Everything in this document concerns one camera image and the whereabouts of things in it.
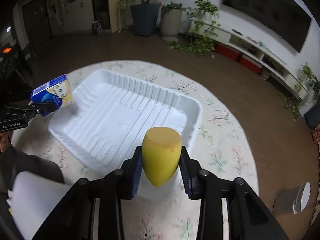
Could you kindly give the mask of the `small blue tissue pack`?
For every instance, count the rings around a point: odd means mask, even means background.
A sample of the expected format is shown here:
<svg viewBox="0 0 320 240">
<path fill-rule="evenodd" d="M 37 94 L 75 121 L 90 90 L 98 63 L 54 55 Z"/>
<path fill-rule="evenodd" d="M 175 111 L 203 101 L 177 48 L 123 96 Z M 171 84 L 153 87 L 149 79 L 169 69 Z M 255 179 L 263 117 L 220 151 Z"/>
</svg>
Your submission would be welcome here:
<svg viewBox="0 0 320 240">
<path fill-rule="evenodd" d="M 54 102 L 56 109 L 65 107 L 73 102 L 71 88 L 67 75 L 61 75 L 35 88 L 30 96 L 34 103 Z"/>
</svg>

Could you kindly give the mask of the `yellow egg-shaped sponge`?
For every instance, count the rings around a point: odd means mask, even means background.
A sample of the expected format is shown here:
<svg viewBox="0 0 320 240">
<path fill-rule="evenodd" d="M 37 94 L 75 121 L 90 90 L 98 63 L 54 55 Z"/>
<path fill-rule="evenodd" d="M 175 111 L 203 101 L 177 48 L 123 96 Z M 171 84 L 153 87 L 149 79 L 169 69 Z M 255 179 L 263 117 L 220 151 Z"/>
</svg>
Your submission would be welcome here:
<svg viewBox="0 0 320 240">
<path fill-rule="evenodd" d="M 154 187 L 161 187 L 175 174 L 181 155 L 181 136 L 168 127 L 149 129 L 142 143 L 143 170 Z"/>
</svg>

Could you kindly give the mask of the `floral white tablecloth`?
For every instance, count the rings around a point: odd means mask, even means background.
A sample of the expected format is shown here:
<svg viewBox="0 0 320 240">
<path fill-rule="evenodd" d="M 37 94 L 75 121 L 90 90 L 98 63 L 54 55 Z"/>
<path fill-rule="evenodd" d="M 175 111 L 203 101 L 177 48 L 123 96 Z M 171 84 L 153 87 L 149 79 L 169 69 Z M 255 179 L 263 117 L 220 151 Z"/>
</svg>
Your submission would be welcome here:
<svg viewBox="0 0 320 240">
<path fill-rule="evenodd" d="M 216 176 L 233 180 L 241 177 L 254 191 L 259 190 L 254 158 L 247 137 L 230 110 L 199 83 L 160 65 L 143 61 L 108 61 L 92 64 L 67 75 L 71 91 L 92 72 L 105 69 L 174 90 L 197 100 L 202 106 L 201 123 L 196 130 L 191 158 Z M 48 129 L 54 114 L 34 118 L 25 129 L 16 131 L 13 143 L 24 153 L 56 163 L 66 185 L 80 178 L 95 180 L 98 175 L 76 159 Z"/>
</svg>

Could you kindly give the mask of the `white plastic tray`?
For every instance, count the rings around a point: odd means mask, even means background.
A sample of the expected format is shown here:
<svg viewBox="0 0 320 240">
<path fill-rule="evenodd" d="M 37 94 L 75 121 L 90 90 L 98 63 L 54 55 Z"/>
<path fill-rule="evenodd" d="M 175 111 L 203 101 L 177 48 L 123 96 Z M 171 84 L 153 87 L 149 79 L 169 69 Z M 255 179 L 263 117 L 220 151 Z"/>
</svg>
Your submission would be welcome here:
<svg viewBox="0 0 320 240">
<path fill-rule="evenodd" d="M 105 69 L 92 72 L 72 97 L 52 116 L 49 132 L 101 176 L 130 159 L 152 127 L 174 129 L 192 149 L 202 118 L 197 100 Z"/>
</svg>

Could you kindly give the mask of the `translucent white plastic box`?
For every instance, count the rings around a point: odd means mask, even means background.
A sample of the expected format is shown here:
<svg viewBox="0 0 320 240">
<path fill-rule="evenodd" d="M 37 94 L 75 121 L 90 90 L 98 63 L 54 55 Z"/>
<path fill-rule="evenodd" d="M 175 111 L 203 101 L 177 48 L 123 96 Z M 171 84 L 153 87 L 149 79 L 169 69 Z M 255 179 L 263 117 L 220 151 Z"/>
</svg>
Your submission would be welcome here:
<svg viewBox="0 0 320 240">
<path fill-rule="evenodd" d="M 28 171 L 16 176 L 10 207 L 14 222 L 24 239 L 32 239 L 35 236 L 70 188 L 70 185 Z"/>
</svg>

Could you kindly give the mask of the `white storage cabinet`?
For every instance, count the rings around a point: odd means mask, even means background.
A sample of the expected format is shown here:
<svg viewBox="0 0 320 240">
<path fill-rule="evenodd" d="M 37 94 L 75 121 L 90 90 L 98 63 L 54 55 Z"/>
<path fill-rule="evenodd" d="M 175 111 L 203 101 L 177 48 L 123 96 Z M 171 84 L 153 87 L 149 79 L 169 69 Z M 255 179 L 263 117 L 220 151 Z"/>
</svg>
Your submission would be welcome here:
<svg viewBox="0 0 320 240">
<path fill-rule="evenodd" d="M 92 0 L 47 0 L 54 35 L 90 31 L 94 21 Z"/>
</svg>

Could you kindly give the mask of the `red storage box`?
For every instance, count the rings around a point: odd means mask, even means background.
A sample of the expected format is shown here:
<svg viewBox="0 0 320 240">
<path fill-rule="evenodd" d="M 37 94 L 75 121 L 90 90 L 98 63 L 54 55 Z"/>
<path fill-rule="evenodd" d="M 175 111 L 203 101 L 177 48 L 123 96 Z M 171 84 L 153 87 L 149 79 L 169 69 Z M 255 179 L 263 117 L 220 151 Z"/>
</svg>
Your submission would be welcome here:
<svg viewBox="0 0 320 240">
<path fill-rule="evenodd" d="M 220 54 L 223 55 L 233 61 L 237 61 L 238 57 L 241 56 L 241 53 L 229 46 L 225 46 L 224 44 L 218 43 L 216 45 L 215 51 Z"/>
<path fill-rule="evenodd" d="M 260 74 L 261 72 L 262 65 L 246 55 L 241 56 L 240 64 L 255 74 Z"/>
</svg>

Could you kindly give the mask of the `trailing green vine plant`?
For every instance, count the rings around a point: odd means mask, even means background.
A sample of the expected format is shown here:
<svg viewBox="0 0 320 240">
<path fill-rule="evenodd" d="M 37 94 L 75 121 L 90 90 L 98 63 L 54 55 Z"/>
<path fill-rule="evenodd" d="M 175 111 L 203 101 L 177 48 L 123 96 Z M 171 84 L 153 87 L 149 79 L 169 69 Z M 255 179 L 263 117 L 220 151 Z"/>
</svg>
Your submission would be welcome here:
<svg viewBox="0 0 320 240">
<path fill-rule="evenodd" d="M 216 27 L 221 24 L 219 19 L 219 8 L 210 0 L 196 0 L 195 7 L 181 7 L 188 18 L 189 30 L 184 38 L 179 41 L 177 38 L 169 39 L 169 49 L 178 50 L 193 55 L 211 55 L 216 48 Z"/>
</svg>

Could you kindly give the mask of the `white tv cabinet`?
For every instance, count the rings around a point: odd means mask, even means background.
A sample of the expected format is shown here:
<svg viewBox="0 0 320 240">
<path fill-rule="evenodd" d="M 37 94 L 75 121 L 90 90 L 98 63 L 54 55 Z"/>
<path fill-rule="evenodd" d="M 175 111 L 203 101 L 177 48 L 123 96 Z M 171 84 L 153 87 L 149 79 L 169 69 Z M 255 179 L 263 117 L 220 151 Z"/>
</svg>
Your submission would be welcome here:
<svg viewBox="0 0 320 240">
<path fill-rule="evenodd" d="M 217 42 L 239 51 L 252 62 L 259 64 L 263 70 L 269 72 L 274 79 L 296 94 L 300 100 L 308 100 L 310 92 L 306 85 L 300 83 L 298 75 L 291 71 L 289 65 L 276 54 L 249 36 L 226 25 L 214 25 L 213 27 L 217 34 L 215 38 Z"/>
</svg>

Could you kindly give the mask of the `dark blue planter pot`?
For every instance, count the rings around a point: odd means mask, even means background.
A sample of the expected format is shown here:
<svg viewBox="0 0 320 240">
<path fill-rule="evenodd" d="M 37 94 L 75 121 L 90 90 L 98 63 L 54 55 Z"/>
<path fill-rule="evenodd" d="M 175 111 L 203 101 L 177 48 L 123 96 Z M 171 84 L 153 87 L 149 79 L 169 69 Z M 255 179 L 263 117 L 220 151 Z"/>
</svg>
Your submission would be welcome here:
<svg viewBox="0 0 320 240">
<path fill-rule="evenodd" d="M 138 36 L 151 36 L 155 32 L 160 5 L 137 4 L 131 6 L 133 31 Z"/>
</svg>

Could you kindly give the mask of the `ribbed grey planter pot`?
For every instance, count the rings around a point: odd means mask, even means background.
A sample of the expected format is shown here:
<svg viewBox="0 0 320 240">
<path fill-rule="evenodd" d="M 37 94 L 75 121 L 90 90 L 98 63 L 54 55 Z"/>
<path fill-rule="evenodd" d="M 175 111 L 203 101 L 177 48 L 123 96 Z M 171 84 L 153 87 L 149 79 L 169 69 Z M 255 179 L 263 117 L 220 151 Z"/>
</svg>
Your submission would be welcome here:
<svg viewBox="0 0 320 240">
<path fill-rule="evenodd" d="M 182 10 L 162 10 L 161 34 L 166 38 L 175 38 L 180 32 Z"/>
</svg>

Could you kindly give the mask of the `wall-mounted black television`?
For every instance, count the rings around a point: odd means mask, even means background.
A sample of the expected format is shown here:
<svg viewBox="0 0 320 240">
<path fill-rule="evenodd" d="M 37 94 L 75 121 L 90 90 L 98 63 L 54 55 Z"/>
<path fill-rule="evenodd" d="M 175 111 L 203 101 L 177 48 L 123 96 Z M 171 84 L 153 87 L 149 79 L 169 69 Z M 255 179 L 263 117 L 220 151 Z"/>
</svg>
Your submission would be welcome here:
<svg viewBox="0 0 320 240">
<path fill-rule="evenodd" d="M 309 32 L 311 17 L 294 0 L 223 0 L 276 32 L 300 52 Z"/>
</svg>

